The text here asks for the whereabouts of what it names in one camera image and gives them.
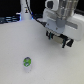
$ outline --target wire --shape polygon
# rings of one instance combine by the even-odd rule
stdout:
[[[37,18],[32,14],[32,12],[31,12],[31,10],[30,10],[30,8],[29,8],[29,6],[28,6],[28,1],[27,1],[27,0],[25,0],[25,1],[26,1],[26,5],[27,5],[27,8],[28,8],[28,10],[29,10],[30,15],[31,15],[37,22],[39,22],[40,24],[42,24],[42,25],[45,27],[46,22],[41,22],[41,21],[37,20]]]

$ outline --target white table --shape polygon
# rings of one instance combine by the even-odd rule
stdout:
[[[84,39],[62,49],[45,34],[34,20],[0,24],[0,84],[84,84]]]

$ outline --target black component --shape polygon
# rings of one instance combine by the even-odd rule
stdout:
[[[51,34],[51,38],[53,39],[54,34]]]
[[[47,7],[52,9],[53,8],[53,1],[48,1]]]
[[[65,47],[67,40],[68,40],[68,37],[66,37],[66,36],[65,36],[65,38],[64,38],[64,40],[63,40],[63,45],[62,45],[62,48],[64,48],[64,47]]]
[[[49,40],[51,40],[51,32],[49,33],[49,36],[48,36]]]
[[[0,24],[7,23],[4,17],[0,17]]]
[[[48,36],[48,31],[46,31],[46,36]]]
[[[67,46],[72,47],[73,42],[74,42],[74,40],[71,39],[71,40],[67,43]]]

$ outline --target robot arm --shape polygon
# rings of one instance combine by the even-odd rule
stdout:
[[[46,22],[46,35],[49,39],[72,46],[73,41],[80,41],[84,33],[84,16],[74,14],[78,0],[47,0],[43,12]]]

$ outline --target green object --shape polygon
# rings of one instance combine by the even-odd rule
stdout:
[[[25,67],[28,67],[31,64],[31,59],[29,57],[27,57],[24,59],[23,63],[24,63]]]

